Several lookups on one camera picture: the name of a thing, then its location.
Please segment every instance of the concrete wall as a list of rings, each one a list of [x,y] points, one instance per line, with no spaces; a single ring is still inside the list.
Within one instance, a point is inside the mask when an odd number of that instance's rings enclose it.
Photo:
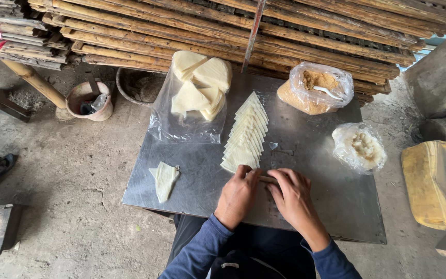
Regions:
[[[446,41],[409,68],[404,78],[424,116],[446,115]]]

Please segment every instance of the dusty floor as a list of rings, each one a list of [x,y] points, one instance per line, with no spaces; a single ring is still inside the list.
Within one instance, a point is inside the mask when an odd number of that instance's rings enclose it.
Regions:
[[[86,80],[87,69],[103,81],[115,80],[115,69],[87,64],[39,72],[65,93]],[[0,155],[19,155],[0,184],[0,204],[27,205],[20,249],[0,255],[0,278],[156,278],[174,226],[121,204],[150,110],[119,96],[106,122],[61,122],[46,98],[0,62],[0,88],[11,85],[11,98],[34,113],[28,124],[0,113]],[[388,244],[339,245],[363,278],[446,278],[446,258],[433,248],[444,232],[412,218],[400,165],[401,150],[413,145],[410,130],[420,121],[418,112],[402,79],[392,89],[362,109],[388,153],[375,175]]]

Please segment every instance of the shirt sleeve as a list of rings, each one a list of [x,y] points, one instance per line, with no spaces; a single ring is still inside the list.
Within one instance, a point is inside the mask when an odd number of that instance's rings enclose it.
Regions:
[[[300,244],[311,253],[321,279],[361,278],[354,265],[348,261],[333,239],[330,238],[330,244],[318,252],[311,251],[304,239],[302,239]]]
[[[206,278],[218,251],[232,235],[233,232],[211,214],[201,230],[182,248],[159,278]]]

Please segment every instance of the person's left hand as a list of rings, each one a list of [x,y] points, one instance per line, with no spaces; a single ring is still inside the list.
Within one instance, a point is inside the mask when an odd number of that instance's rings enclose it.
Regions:
[[[214,217],[229,231],[237,227],[254,205],[256,185],[261,171],[253,170],[247,165],[239,165],[235,175],[223,187]]]

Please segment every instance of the stainless steel tabletop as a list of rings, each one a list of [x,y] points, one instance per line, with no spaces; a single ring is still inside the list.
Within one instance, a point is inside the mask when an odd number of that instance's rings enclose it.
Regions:
[[[352,172],[332,155],[331,133],[335,127],[345,122],[362,121],[358,101],[352,100],[335,113],[307,115],[277,97],[276,90],[283,82],[235,73],[227,95],[228,110],[221,144],[168,144],[147,133],[122,203],[151,210],[210,216],[218,203],[221,188],[232,176],[220,167],[220,163],[235,112],[254,90],[269,116],[261,168],[292,168],[309,177],[314,205],[332,237],[386,244],[374,177]],[[278,147],[271,150],[269,143],[278,143]],[[181,172],[170,198],[162,204],[158,202],[154,177],[148,170],[156,168],[160,161],[171,166],[180,165]],[[278,212],[265,185],[263,182],[258,184],[255,206],[244,222],[292,229]]]

